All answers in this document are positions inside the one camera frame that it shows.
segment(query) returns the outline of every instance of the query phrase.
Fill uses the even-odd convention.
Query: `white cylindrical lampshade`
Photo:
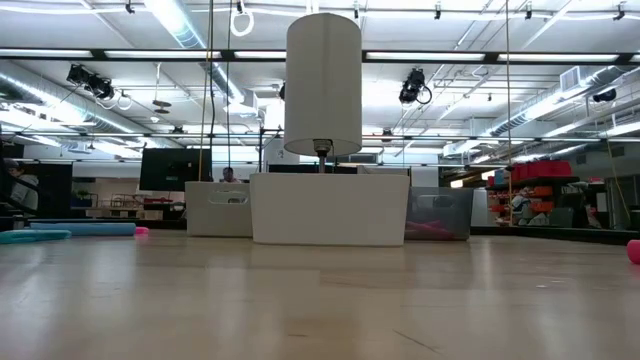
[[[287,31],[285,149],[315,156],[314,139],[335,155],[362,148],[362,36],[351,20],[328,13],[296,20]]]

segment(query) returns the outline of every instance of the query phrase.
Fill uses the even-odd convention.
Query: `gray bin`
[[[473,189],[412,187],[405,240],[467,240]]]

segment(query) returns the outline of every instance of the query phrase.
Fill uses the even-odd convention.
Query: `ductwork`
[[[560,76],[560,84],[542,92],[522,104],[511,116],[505,114],[496,119],[496,125],[479,136],[497,137],[529,121],[540,118],[568,105],[576,97],[591,96],[617,87],[623,78],[638,68],[633,66],[576,66]],[[445,146],[444,155],[461,154],[479,145],[468,140]]]
[[[94,101],[46,80],[8,60],[0,61],[0,101],[46,106],[53,116],[74,122],[93,122],[95,130],[113,133],[148,133],[149,129],[106,110]],[[168,139],[159,144],[179,147]]]
[[[191,21],[189,13],[181,0],[145,0],[144,4],[182,48],[207,48],[204,38]],[[200,66],[207,74],[209,73],[209,65],[212,66],[210,75],[213,83],[223,94],[226,94],[228,102],[243,102],[244,93],[229,80],[220,64],[216,62],[200,63]]]

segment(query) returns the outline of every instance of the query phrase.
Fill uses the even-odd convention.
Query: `black monitor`
[[[184,191],[186,181],[211,181],[211,150],[202,150],[200,179],[199,164],[200,149],[145,149],[140,190]]]

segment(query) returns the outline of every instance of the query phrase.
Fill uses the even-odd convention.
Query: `spotlight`
[[[282,99],[282,101],[284,101],[284,86],[286,85],[286,83],[282,84],[282,87],[280,88],[280,91],[278,91],[278,96],[280,97],[280,99]]]
[[[611,90],[607,90],[603,93],[600,94],[596,94],[593,95],[593,101],[595,102],[602,102],[602,101],[613,101],[616,99],[616,97],[618,96],[618,93],[616,92],[616,89],[611,89]]]
[[[391,128],[384,128],[382,129],[382,136],[393,136],[393,131],[391,131]],[[382,142],[391,142],[391,140],[382,139]]]
[[[136,13],[136,11],[131,6],[131,0],[129,0],[129,2],[124,5],[124,9],[127,10],[127,12],[131,15]]]
[[[429,100],[420,101],[418,100],[418,96],[422,93],[423,90],[426,90],[429,93]],[[425,77],[422,69],[413,69],[409,73],[407,80],[402,83],[402,90],[400,91],[400,102],[403,104],[411,104],[414,101],[419,102],[422,105],[426,105],[431,102],[432,98],[431,90],[425,84]]]
[[[531,20],[532,16],[533,16],[533,9],[532,9],[532,6],[531,6],[531,1],[529,1],[527,3],[527,13],[526,13],[524,19],[525,20]]]
[[[436,16],[434,16],[433,18],[435,20],[440,20],[440,16],[442,16],[442,6],[440,5],[440,2],[438,2],[436,4]]]
[[[174,126],[173,130],[171,130],[172,134],[184,134],[184,130],[182,130],[182,125],[178,126]]]
[[[67,81],[76,86],[83,86],[86,91],[91,92],[93,96],[100,100],[111,100],[115,95],[115,91],[111,86],[111,79],[101,78],[82,65],[71,65]]]

